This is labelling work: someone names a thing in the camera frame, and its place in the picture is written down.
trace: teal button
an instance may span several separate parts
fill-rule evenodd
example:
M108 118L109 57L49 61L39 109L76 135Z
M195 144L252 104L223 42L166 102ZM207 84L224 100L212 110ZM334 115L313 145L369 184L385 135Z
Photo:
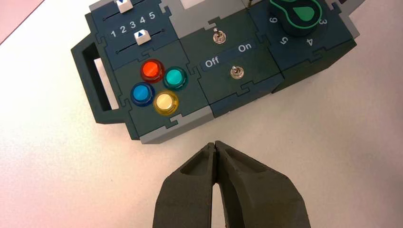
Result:
M166 82L173 86L178 86L183 81L183 75L179 70L173 69L166 74Z
M186 72L180 67L169 68L164 77L164 84L168 89L179 89L186 83Z

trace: white table surface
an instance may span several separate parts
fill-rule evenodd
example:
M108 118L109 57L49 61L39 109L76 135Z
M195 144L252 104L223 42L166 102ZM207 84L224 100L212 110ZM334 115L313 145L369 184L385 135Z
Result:
M93 2L46 0L0 46L0 227L150 228L163 180L214 140L289 176L313 228L402 227L403 1L367 0L328 70L160 145L94 121L70 53Z

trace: rotary knob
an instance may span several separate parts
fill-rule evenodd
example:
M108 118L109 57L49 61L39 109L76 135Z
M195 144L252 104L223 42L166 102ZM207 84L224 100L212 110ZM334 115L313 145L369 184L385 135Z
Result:
M296 37L315 30L323 13L317 0L270 0L269 10L278 18L285 32Z

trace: blue button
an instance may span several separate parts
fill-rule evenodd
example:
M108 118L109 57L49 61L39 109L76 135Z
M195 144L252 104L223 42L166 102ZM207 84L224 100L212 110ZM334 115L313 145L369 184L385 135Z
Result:
M150 96L150 91L145 85L139 85L134 88L133 96L137 101L145 101Z
M154 96L154 88L148 83L140 82L132 88L132 102L137 106L144 107L151 104Z

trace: panel module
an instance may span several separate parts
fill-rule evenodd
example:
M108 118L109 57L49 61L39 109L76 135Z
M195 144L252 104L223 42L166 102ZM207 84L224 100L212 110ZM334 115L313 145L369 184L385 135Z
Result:
M102 0L72 53L97 123L161 143L328 68L356 45L363 1Z

